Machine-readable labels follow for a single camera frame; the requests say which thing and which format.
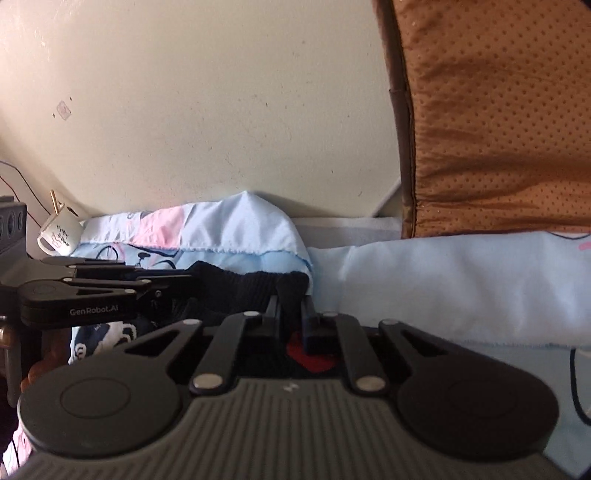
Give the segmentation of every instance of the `ribbed gray surface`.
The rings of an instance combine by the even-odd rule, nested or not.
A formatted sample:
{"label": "ribbed gray surface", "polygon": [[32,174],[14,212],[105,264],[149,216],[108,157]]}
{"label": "ribbed gray surface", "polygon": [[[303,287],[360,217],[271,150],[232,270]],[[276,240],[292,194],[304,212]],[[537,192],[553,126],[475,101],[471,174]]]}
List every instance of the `ribbed gray surface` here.
{"label": "ribbed gray surface", "polygon": [[382,400],[340,381],[242,380],[223,397],[194,400],[179,425],[142,450],[103,461],[35,455],[27,480],[347,480],[568,478],[541,455],[472,464],[425,447]]}

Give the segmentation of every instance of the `perforated leather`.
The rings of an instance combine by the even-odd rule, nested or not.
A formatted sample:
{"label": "perforated leather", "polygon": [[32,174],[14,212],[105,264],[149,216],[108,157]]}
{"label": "perforated leather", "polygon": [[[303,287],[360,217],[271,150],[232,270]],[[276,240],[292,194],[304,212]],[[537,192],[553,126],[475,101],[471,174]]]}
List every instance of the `perforated leather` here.
{"label": "perforated leather", "polygon": [[591,231],[591,10],[392,4],[414,111],[407,231]]}

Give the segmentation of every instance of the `metal rivet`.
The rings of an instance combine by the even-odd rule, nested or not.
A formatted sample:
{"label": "metal rivet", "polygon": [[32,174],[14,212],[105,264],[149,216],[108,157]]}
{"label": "metal rivet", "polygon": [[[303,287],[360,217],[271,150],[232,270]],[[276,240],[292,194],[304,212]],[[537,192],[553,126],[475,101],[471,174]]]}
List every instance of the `metal rivet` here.
{"label": "metal rivet", "polygon": [[193,386],[203,390],[211,390],[223,384],[223,378],[218,374],[201,374],[193,378]]}
{"label": "metal rivet", "polygon": [[386,382],[383,378],[366,375],[365,377],[358,378],[355,385],[364,392],[379,392],[386,386]]}

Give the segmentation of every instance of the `white sheet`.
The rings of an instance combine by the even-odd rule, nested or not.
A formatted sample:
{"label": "white sheet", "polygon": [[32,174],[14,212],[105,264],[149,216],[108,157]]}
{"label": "white sheet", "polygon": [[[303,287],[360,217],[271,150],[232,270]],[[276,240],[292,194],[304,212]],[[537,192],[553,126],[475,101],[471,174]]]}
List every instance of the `white sheet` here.
{"label": "white sheet", "polygon": [[314,303],[453,341],[591,344],[591,242],[545,232],[308,249]]}

